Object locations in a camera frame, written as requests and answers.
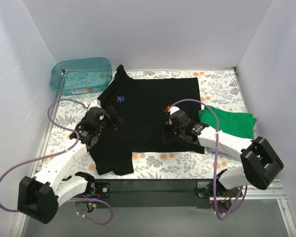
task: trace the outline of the green t-shirt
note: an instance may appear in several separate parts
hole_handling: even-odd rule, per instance
[[[209,106],[217,115],[219,120],[219,130],[230,135],[253,139],[253,128],[257,122],[257,119],[250,113],[233,113],[224,110],[217,109]],[[208,124],[216,129],[217,123],[213,114],[205,108],[198,112],[198,116],[201,122]]]

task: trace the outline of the white wall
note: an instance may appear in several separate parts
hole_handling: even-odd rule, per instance
[[[114,68],[238,65],[271,0],[24,0],[57,62]]]
[[[296,224],[296,0],[273,0],[238,75],[259,134],[284,162],[280,177]]]
[[[55,94],[49,87],[55,60],[21,0],[0,0],[0,176],[33,158],[47,125]],[[33,165],[13,171],[0,199],[16,209],[19,181]],[[10,235],[15,214],[0,209],[0,237]]]

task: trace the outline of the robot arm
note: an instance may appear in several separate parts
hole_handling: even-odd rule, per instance
[[[56,156],[48,165],[33,177],[25,176],[19,184],[17,209],[42,223],[50,222],[58,207],[78,194],[91,195],[96,191],[94,177],[78,172],[73,177],[63,180],[65,175],[83,155],[87,147],[95,145],[99,135],[107,129],[116,130],[123,124],[113,107],[106,110],[100,107],[98,100],[93,101],[85,117],[75,130],[80,138],[77,145],[70,151]],[[72,133],[68,146],[74,143],[76,135]]]
[[[168,113],[170,120],[165,126],[172,137],[180,137],[203,147],[216,147],[214,128],[201,122],[194,123],[184,111],[175,106]],[[242,162],[242,167],[223,170],[218,174],[218,185],[222,186],[223,191],[245,185],[265,190],[284,168],[269,142],[262,137],[251,140],[220,131],[218,149]]]

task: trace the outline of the teal plastic container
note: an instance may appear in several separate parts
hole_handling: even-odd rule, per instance
[[[112,66],[106,58],[85,58],[57,64],[50,87],[63,95],[101,92],[112,80]]]

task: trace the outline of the floral tablecloth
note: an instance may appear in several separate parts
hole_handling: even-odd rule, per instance
[[[245,104],[240,93],[233,70],[228,71],[128,71],[134,79],[165,79],[198,77],[201,100],[208,105],[231,112],[245,112]],[[90,103],[100,93],[63,96]],[[74,128],[84,117],[85,109],[73,102],[61,102],[58,106],[55,120],[62,126]],[[46,154],[61,151],[65,148],[70,132],[53,127],[47,145]],[[46,159],[46,166],[52,158]],[[183,153],[133,153],[134,173],[124,176],[113,172],[99,175],[96,164],[87,153],[69,171],[73,175],[78,171],[92,174],[95,178],[111,179],[200,179],[213,178],[214,154],[194,152]],[[218,171],[224,168],[241,166],[241,162],[225,155],[219,155]]]

